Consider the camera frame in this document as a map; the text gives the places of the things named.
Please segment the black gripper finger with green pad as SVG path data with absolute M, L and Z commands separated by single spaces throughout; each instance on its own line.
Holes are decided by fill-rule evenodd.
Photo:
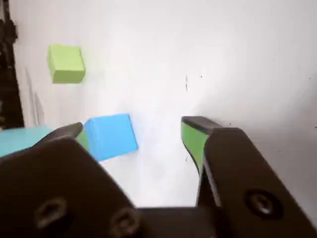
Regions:
M 246 135 L 202 116 L 181 119 L 200 181 L 197 205 L 214 210 L 217 238 L 314 238 L 316 229 Z
M 3 238 L 134 238 L 140 215 L 80 144 L 79 122 L 0 160 Z

